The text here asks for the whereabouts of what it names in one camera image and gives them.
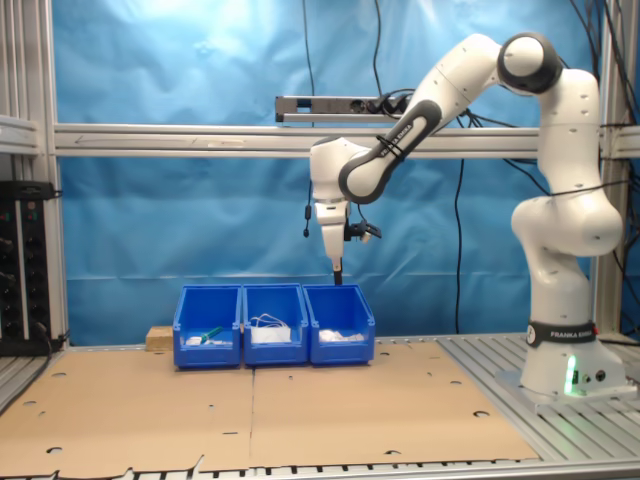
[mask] wooden block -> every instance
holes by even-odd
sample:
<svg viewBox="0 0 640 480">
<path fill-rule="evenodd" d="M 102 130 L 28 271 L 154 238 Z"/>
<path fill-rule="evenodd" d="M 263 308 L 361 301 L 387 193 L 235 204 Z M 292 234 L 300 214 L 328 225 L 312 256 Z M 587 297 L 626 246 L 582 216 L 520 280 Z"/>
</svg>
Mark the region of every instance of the wooden block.
<svg viewBox="0 0 640 480">
<path fill-rule="evenodd" d="M 173 350 L 173 328 L 151 327 L 147 333 L 147 352 L 170 352 Z"/>
</svg>

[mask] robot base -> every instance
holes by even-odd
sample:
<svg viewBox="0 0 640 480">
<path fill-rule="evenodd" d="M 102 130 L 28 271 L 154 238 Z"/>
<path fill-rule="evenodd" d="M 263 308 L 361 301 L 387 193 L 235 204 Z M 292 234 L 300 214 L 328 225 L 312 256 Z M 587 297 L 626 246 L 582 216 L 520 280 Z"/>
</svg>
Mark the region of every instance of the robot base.
<svg viewBox="0 0 640 480">
<path fill-rule="evenodd" d="M 599 340 L 582 344 L 544 343 L 529 347 L 524 369 L 500 372 L 498 383 L 534 413 L 545 408 L 599 400 L 638 398 L 633 366 Z"/>
<path fill-rule="evenodd" d="M 496 374 L 496 381 L 513 397 L 516 402 L 524 405 L 536 415 L 548 413 L 552 407 L 561 405 L 609 400 L 638 399 L 638 387 L 632 381 L 629 381 L 626 385 L 594 390 L 588 394 L 585 393 L 584 395 L 564 395 L 563 393 L 559 393 L 558 395 L 543 395 L 523 387 L 520 383 L 520 377 L 520 371 L 502 371 Z"/>
</svg>

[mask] metal platform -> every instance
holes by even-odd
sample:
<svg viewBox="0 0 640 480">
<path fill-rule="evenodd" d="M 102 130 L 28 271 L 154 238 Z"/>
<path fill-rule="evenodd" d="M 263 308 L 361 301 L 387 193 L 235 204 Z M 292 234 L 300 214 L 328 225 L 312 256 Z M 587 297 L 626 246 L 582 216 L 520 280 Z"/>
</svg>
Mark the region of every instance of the metal platform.
<svg viewBox="0 0 640 480">
<path fill-rule="evenodd" d="M 633 478 L 640 477 L 640 401 L 608 401 L 572 407 L 553 407 L 535 415 L 495 380 L 500 371 L 522 368 L 526 353 L 524 335 L 463 335 L 441 337 L 380 338 L 378 343 L 435 341 L 474 379 L 540 456 L 530 461 L 463 463 L 338 465 L 250 469 L 201 473 L 198 466 L 185 472 L 127 472 L 123 480 L 209 480 L 241 477 L 303 480 L 306 478 Z M 144 346 L 72 348 L 72 351 L 143 349 Z M 640 361 L 640 348 L 610 346 L 625 363 Z M 0 359 L 0 404 L 37 370 L 42 358 Z"/>
</svg>

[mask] white cloth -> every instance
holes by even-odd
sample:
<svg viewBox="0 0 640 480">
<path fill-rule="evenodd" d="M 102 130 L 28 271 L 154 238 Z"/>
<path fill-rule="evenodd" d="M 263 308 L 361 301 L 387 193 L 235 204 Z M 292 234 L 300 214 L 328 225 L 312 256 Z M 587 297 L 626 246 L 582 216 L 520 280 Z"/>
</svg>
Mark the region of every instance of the white cloth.
<svg viewBox="0 0 640 480">
<path fill-rule="evenodd" d="M 318 333 L 321 342 L 364 342 L 364 335 L 356 333 L 344 337 L 340 332 L 335 330 L 320 330 Z"/>
<path fill-rule="evenodd" d="M 251 343 L 291 343 L 291 328 L 279 318 L 268 313 L 252 317 L 255 327 L 251 327 Z"/>
<path fill-rule="evenodd" d="M 202 337 L 191 337 L 185 343 L 187 345 L 231 345 L 231 342 L 225 342 L 224 340 L 208 339 L 205 343 L 200 342 L 202 342 Z"/>
</svg>

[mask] green status light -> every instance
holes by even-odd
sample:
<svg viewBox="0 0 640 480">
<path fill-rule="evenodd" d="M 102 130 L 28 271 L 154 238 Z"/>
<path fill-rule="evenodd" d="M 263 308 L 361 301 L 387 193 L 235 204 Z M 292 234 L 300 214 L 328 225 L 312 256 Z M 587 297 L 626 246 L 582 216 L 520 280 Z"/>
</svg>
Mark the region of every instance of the green status light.
<svg viewBox="0 0 640 480">
<path fill-rule="evenodd" d="M 573 388 L 573 372 L 576 370 L 576 356 L 571 355 L 567 362 L 567 376 L 564 381 L 564 393 L 570 395 Z"/>
</svg>

